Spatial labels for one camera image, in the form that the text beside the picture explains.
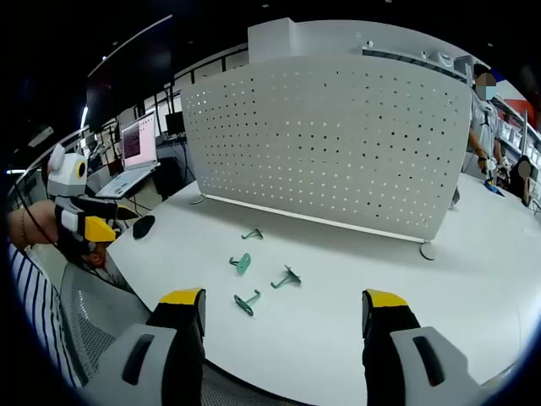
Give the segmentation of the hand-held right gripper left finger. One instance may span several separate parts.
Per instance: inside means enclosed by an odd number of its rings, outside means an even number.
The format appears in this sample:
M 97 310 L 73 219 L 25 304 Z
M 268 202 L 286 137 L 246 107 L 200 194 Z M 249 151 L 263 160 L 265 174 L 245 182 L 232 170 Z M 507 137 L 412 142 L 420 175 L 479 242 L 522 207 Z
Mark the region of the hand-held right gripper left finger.
M 205 361 L 203 288 L 166 294 L 99 358 L 88 405 L 200 405 Z

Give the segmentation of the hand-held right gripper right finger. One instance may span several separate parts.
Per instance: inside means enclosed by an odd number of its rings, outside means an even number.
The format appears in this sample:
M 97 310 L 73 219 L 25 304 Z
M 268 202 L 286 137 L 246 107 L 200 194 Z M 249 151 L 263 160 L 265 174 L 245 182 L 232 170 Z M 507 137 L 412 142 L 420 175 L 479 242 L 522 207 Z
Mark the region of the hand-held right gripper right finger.
M 369 288 L 362 302 L 368 405 L 473 405 L 480 398 L 466 356 L 420 326 L 405 299 Z

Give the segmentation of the person's left hand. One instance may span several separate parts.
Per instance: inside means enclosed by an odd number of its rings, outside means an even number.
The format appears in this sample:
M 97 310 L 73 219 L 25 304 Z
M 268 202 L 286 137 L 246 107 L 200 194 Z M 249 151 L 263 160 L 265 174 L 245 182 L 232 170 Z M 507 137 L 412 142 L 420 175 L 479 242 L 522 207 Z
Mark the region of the person's left hand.
M 23 247 L 35 244 L 54 244 L 69 261 L 91 270 L 106 263 L 104 243 L 91 243 L 57 225 L 55 205 L 51 200 L 40 200 L 24 209 L 22 215 Z

